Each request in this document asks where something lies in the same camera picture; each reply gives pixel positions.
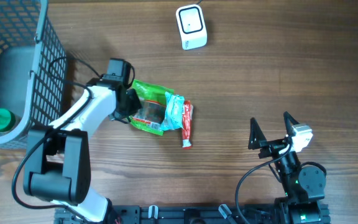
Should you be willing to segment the light blue snack packet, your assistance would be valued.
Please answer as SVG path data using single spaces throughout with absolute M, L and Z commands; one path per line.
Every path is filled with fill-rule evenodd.
M 168 131 L 182 128 L 182 113 L 185 98 L 183 96 L 171 94 L 169 92 L 165 93 L 165 97 L 167 101 L 165 117 L 160 129 L 162 131 Z

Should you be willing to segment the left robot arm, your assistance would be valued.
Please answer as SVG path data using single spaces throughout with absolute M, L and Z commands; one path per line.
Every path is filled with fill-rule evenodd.
M 128 124 L 141 109 L 131 87 L 134 78 L 135 68 L 128 61 L 110 58 L 107 72 L 83 85 L 83 95 L 64 115 L 29 130 L 26 155 L 12 179 L 17 203 L 42 209 L 19 198 L 16 185 L 22 172 L 24 193 L 46 201 L 45 209 L 58 208 L 79 223 L 122 222 L 110 199 L 90 186 L 89 138 L 105 118 Z

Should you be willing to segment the red stick sachet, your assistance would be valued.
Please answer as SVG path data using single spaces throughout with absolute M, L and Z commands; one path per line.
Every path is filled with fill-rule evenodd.
M 190 101 L 186 100 L 183 104 L 182 112 L 182 148 L 190 149 L 192 147 L 191 138 L 191 122 L 193 117 L 193 105 Z

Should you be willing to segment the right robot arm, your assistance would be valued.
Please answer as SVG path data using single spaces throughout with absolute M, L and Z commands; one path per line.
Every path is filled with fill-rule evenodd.
M 299 123 L 290 113 L 283 114 L 286 136 L 268 141 L 257 120 L 250 119 L 248 148 L 258 149 L 259 157 L 271 158 L 268 164 L 281 183 L 285 196 L 275 200 L 274 207 L 280 223 L 330 223 L 325 198 L 327 171 L 317 162 L 300 162 L 298 153 L 313 137 L 312 129 Z

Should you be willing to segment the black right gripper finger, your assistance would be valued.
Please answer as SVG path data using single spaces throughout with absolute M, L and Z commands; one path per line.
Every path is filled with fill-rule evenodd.
M 287 111 L 284 112 L 283 118 L 284 118 L 287 134 L 289 136 L 292 136 L 293 135 L 292 126 L 299 124 L 299 122 Z
M 265 147 L 267 140 L 255 118 L 250 119 L 250 136 L 248 149 L 260 149 Z

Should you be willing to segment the green lid jar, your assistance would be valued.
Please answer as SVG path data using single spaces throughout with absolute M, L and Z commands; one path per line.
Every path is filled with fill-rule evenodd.
M 0 133 L 10 131 L 14 128 L 17 118 L 11 111 L 0 108 Z

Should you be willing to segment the green snack bag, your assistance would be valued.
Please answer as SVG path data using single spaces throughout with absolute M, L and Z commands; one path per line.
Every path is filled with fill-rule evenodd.
M 140 80 L 134 80 L 132 88 L 136 91 L 142 108 L 130 117 L 131 125 L 137 129 L 162 136 L 163 131 L 160 126 L 165 118 L 167 105 L 165 93 L 174 93 L 174 90 Z

